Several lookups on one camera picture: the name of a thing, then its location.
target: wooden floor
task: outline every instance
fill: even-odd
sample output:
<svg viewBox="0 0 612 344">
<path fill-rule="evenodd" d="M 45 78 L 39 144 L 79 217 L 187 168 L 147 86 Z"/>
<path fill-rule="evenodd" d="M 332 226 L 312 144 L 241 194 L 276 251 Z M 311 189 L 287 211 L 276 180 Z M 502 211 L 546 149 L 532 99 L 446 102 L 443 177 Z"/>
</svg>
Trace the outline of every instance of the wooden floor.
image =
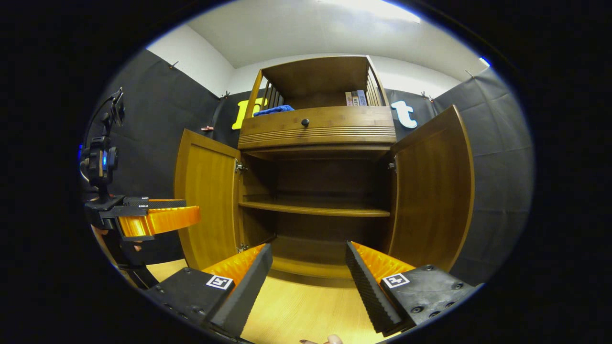
<svg viewBox="0 0 612 344">
<path fill-rule="evenodd" d="M 147 267 L 162 281 L 185 266 L 185 260 L 179 260 Z M 300 344 L 300 339 L 323 344 L 330 334 L 346 344 L 384 340 L 372 328 L 352 280 L 270 271 L 241 337 L 257 344 Z"/>
</svg>

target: wooden cabinet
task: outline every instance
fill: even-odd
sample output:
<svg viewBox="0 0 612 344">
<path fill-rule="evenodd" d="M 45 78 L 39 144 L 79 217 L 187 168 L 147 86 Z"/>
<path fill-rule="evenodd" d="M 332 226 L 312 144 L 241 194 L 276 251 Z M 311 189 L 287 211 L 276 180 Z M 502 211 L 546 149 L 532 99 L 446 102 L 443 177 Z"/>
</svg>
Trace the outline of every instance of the wooden cabinet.
<svg viewBox="0 0 612 344">
<path fill-rule="evenodd" d="M 199 205 L 202 218 L 179 231 L 189 266 L 203 269 L 243 245 L 270 242 L 275 270 L 350 279 L 344 255 L 351 240 L 448 271 L 474 202 L 472 155 L 457 109 L 395 142 L 369 58 L 280 66 L 260 70 L 238 150 L 184 131 L 175 197 Z M 253 117 L 262 77 L 271 106 L 297 110 Z M 372 106 L 335 103 L 356 89 L 367 90 Z"/>
</svg>

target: drawer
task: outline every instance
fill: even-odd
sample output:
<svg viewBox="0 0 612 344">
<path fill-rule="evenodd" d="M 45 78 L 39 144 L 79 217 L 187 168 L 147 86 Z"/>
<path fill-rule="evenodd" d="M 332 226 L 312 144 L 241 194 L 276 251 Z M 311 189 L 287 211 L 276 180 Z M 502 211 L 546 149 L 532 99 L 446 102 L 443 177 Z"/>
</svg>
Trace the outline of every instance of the drawer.
<svg viewBox="0 0 612 344">
<path fill-rule="evenodd" d="M 307 127 L 302 125 L 304 119 L 309 121 Z M 394 144 L 390 108 L 309 108 L 247 118 L 238 149 L 334 143 Z"/>
</svg>

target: yellow letter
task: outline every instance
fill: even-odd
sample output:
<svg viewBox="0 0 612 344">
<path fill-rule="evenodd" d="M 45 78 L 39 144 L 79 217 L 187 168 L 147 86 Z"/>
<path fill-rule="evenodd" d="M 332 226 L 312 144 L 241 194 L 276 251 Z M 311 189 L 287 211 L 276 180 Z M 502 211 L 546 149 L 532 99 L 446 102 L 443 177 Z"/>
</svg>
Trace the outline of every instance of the yellow letter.
<svg viewBox="0 0 612 344">
<path fill-rule="evenodd" d="M 256 113 L 261 108 L 262 98 L 255 99 L 255 106 L 253 106 L 253 113 Z M 238 103 L 238 116 L 236 117 L 236 123 L 232 124 L 231 128 L 234 130 L 242 128 L 242 121 L 244 120 L 244 115 L 247 114 L 247 105 L 248 100 L 243 100 Z"/>
</svg>

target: blue towel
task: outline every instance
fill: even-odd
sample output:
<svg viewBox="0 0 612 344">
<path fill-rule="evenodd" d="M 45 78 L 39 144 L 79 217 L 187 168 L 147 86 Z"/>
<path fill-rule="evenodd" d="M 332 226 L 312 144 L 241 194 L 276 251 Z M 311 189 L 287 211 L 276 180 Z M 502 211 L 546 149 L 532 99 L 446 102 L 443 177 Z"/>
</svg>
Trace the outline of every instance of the blue towel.
<svg viewBox="0 0 612 344">
<path fill-rule="evenodd" d="M 290 107 L 289 105 L 281 105 L 279 107 L 275 107 L 275 108 L 271 108 L 268 110 L 263 110 L 263 111 L 259 111 L 253 114 L 253 117 L 255 116 L 261 116 L 262 114 L 269 114 L 269 113 L 275 113 L 275 112 L 284 112 L 284 111 L 293 111 L 295 110 L 294 108 Z"/>
</svg>

